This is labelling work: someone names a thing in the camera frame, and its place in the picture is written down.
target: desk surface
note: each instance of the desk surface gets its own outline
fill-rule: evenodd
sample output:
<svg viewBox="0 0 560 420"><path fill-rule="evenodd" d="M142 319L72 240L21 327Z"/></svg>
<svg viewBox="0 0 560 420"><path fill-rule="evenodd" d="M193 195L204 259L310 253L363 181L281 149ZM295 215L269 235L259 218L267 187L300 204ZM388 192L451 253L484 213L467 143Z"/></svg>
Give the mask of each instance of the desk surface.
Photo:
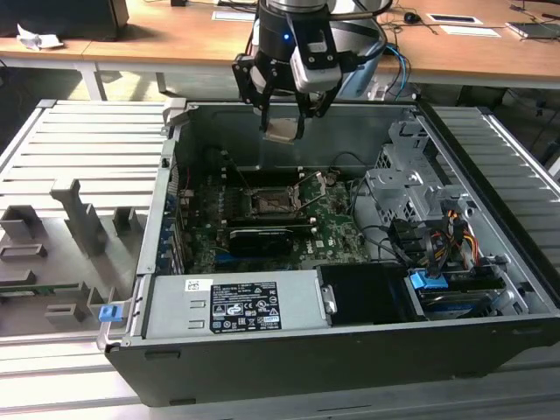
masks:
<svg viewBox="0 0 560 420"><path fill-rule="evenodd" d="M0 59L82 60L82 54L90 43L85 39L64 39L64 48L33 51L25 48L15 38L0 38Z"/></svg>
<svg viewBox="0 0 560 420"><path fill-rule="evenodd" d="M501 38L448 35L437 26L434 35L425 26L404 26L398 34L401 51L413 67L414 75L438 77L465 76L486 79L560 81L560 43L521 41L508 28L507 21L528 22L529 17L510 10L508 0L401 0L431 23L425 13L475 16L483 26L497 26ZM251 23L213 21L215 8L191 4L172 8L168 0L146 3L128 0L129 26L117 42L65 41L67 48L32 52L15 39L0 38L0 57L46 58L87 61L164 63L179 65L230 65L245 49ZM535 16L542 12L560 14L553 4L526 3ZM380 17L381 23L402 21L403 11ZM389 40L393 33L388 31ZM381 73L394 72L397 62L385 57Z"/></svg>

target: computer mouse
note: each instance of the computer mouse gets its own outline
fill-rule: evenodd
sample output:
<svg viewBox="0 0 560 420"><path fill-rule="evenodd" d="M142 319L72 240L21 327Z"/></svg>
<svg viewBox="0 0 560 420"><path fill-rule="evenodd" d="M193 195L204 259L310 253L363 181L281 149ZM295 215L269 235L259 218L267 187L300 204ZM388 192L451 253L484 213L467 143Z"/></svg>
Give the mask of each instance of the computer mouse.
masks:
<svg viewBox="0 0 560 420"><path fill-rule="evenodd" d="M413 13L411 11L407 11L404 14L404 22L406 22L409 25L417 24L421 20L422 20L422 18L419 15L417 15L416 13Z"/></svg>

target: power supply label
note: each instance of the power supply label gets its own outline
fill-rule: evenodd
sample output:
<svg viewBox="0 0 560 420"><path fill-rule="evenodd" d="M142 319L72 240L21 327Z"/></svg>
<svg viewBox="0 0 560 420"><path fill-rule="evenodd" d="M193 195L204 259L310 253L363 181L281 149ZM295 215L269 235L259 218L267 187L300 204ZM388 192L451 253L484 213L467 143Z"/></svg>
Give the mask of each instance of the power supply label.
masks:
<svg viewBox="0 0 560 420"><path fill-rule="evenodd" d="M281 329L276 282L212 286L210 331L214 334Z"/></svg>

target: blue tab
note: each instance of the blue tab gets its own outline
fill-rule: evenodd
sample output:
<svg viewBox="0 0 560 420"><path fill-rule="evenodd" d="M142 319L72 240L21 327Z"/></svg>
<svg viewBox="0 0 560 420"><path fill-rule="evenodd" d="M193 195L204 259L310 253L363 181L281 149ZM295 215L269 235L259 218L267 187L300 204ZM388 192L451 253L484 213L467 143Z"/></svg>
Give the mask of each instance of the blue tab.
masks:
<svg viewBox="0 0 560 420"><path fill-rule="evenodd" d="M121 322L123 320L123 306L120 304L105 304L99 311L101 322Z"/></svg>
<svg viewBox="0 0 560 420"><path fill-rule="evenodd" d="M425 270L419 270L410 276L410 281L415 290L417 289L447 289L449 285L443 275L428 277Z"/></svg>

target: floor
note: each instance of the floor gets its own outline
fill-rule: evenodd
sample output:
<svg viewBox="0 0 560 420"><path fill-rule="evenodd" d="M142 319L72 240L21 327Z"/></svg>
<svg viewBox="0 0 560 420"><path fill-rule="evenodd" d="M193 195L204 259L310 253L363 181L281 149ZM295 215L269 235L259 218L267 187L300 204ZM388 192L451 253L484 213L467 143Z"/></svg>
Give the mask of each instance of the floor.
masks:
<svg viewBox="0 0 560 420"><path fill-rule="evenodd" d="M10 69L7 83L0 84L0 148L17 133L39 99L87 100L88 91L78 72L69 70ZM233 75L223 77L193 69L185 74L167 74L168 89L189 99L227 99L237 97ZM158 92L155 74L103 72L102 78L110 101L164 101ZM460 87L446 85L410 85L421 91L423 98L437 105L454 106ZM496 96L495 89L477 88L477 104L486 104ZM538 112L537 102L544 102ZM538 136L541 128L560 109L560 92L536 89L508 90L503 103L493 112L526 147ZM542 133L532 151L539 158L547 145L560 139L560 115Z"/></svg>

